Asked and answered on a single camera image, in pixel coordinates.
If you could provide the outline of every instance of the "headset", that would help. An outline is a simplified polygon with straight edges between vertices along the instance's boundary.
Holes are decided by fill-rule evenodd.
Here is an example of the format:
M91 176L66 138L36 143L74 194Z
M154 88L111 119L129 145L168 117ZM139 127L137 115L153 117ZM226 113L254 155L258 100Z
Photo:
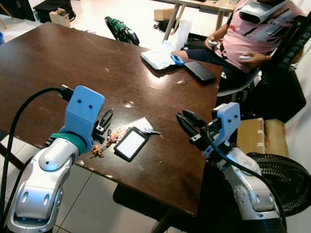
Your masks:
M240 18L254 24L261 24L287 2L288 0L285 0L276 6L271 6L258 1L248 1L240 10Z

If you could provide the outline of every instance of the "person's hand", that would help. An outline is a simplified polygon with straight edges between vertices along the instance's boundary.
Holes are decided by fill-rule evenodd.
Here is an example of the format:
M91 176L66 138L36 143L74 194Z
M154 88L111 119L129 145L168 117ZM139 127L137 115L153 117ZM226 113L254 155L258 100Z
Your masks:
M243 53L243 55L250 56L251 58L248 60L240 59L240 62L251 69L256 69L258 67L261 67L267 60L265 55L261 53L257 53L257 52L245 52Z
M206 38L206 40L204 41L204 45L210 49L210 50L213 50L213 48L211 46L209 46L208 44L208 41L211 40L211 41L215 41L215 37L213 35L210 35Z

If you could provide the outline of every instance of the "black smartphone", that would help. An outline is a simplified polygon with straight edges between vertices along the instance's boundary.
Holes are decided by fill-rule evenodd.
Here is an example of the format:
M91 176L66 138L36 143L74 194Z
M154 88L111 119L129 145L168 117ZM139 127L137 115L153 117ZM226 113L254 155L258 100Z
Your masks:
M127 134L114 146L115 154L131 162L149 137L136 127L129 129Z
M209 70L205 69L201 64L196 61L186 62L184 66L202 84L211 83L216 80L215 75L213 75Z

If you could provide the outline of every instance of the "fan grille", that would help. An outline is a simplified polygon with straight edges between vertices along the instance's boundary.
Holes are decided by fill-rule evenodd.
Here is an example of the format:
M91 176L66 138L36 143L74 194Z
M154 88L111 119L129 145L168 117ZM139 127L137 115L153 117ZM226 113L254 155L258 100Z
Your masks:
M275 154L249 153L278 194L286 216L311 205L311 176L298 162Z

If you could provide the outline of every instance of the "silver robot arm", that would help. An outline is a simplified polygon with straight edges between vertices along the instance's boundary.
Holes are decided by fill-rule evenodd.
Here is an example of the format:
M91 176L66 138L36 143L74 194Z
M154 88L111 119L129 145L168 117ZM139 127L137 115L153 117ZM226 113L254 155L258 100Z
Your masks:
M7 216L14 233L45 233L55 225L70 168L101 137L94 126L104 97L78 86L66 109L65 125L51 135L50 145L33 156L25 168Z
M190 143L204 151L205 158L216 162L225 175L241 218L252 228L250 231L286 232L285 216L279 209L282 206L277 204L271 185L263 181L259 165L228 141L241 123L239 104L222 104L213 114L214 119L208 124L189 110L183 110L183 115L177 113L177 120L190 136Z

